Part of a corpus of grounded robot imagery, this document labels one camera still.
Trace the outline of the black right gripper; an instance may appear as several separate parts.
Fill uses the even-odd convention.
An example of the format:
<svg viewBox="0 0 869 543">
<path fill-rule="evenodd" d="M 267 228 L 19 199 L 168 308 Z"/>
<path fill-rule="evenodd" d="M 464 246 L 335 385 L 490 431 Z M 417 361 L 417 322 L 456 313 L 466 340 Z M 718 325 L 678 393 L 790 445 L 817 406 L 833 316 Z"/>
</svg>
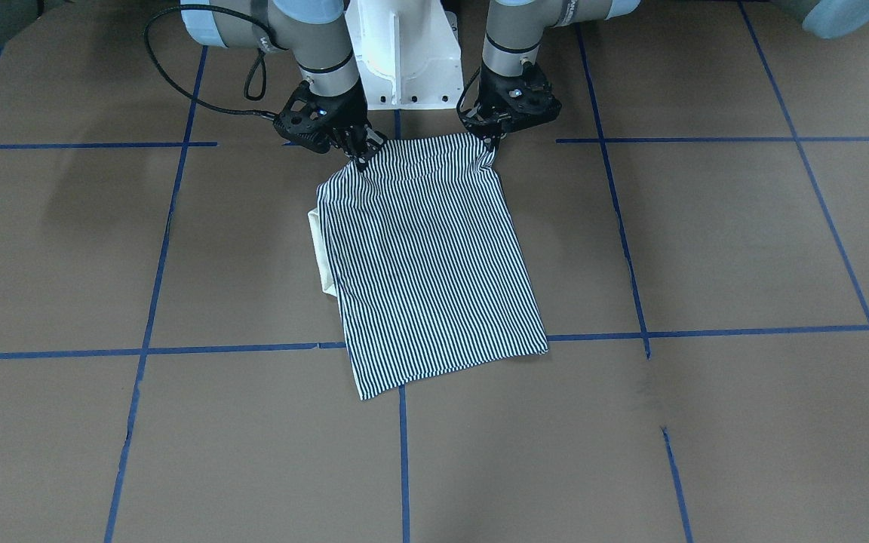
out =
<svg viewBox="0 0 869 543">
<path fill-rule="evenodd" d="M 335 97 L 325 97 L 328 137 L 336 148 L 344 148 L 358 172 L 367 169 L 382 151 L 388 137 L 369 127 L 367 99 L 361 79 Z"/>
</svg>

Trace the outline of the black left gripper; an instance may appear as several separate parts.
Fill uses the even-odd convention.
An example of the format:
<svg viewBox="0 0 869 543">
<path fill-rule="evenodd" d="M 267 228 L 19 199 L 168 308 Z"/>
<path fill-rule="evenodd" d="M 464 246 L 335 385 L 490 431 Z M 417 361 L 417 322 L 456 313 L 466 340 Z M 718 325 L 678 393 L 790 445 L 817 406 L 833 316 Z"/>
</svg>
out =
<svg viewBox="0 0 869 543">
<path fill-rule="evenodd" d="M 520 76 L 495 73 L 480 65 L 478 96 L 472 109 L 458 114 L 462 126 L 490 150 L 496 150 L 507 133 L 517 130 L 517 107 L 525 85 Z"/>
</svg>

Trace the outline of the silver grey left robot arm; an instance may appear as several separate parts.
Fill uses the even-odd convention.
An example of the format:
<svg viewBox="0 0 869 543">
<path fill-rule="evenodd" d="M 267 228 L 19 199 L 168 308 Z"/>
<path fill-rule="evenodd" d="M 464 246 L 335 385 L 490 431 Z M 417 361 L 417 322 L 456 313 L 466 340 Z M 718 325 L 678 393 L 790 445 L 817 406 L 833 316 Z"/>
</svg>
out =
<svg viewBox="0 0 869 543">
<path fill-rule="evenodd" d="M 639 1 L 490 1 L 481 64 L 456 104 L 489 150 L 510 133 L 555 121 L 562 104 L 538 63 L 545 31 L 631 14 Z"/>
</svg>

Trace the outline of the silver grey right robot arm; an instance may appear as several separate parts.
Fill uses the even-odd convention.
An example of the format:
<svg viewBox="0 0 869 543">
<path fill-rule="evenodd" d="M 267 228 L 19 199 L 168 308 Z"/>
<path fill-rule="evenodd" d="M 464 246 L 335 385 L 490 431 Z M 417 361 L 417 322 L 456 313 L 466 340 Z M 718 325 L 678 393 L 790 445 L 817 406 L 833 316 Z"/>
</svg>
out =
<svg viewBox="0 0 869 543">
<path fill-rule="evenodd" d="M 141 34 L 149 62 L 174 90 L 191 97 L 163 68 L 152 44 L 155 24 L 173 14 L 182 17 L 197 44 L 254 51 L 242 89 L 246 100 L 259 102 L 266 95 L 265 90 L 250 92 L 254 76 L 266 75 L 266 56 L 290 52 L 300 70 L 301 82 L 279 112 L 224 108 L 203 100 L 197 100 L 198 106 L 268 120 L 280 137 L 307 150 L 342 150 L 358 170 L 382 151 L 387 139 L 368 118 L 342 1 L 180 1 L 153 14 Z"/>
</svg>

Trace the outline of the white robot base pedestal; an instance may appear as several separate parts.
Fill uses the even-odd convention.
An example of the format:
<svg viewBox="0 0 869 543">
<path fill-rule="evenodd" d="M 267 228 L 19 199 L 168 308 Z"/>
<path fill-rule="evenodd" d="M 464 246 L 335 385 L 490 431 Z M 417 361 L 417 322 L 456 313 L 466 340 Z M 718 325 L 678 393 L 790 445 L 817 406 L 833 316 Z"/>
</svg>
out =
<svg viewBox="0 0 869 543">
<path fill-rule="evenodd" d="M 352 1 L 345 21 L 371 111 L 455 108 L 462 59 L 441 1 Z"/>
</svg>

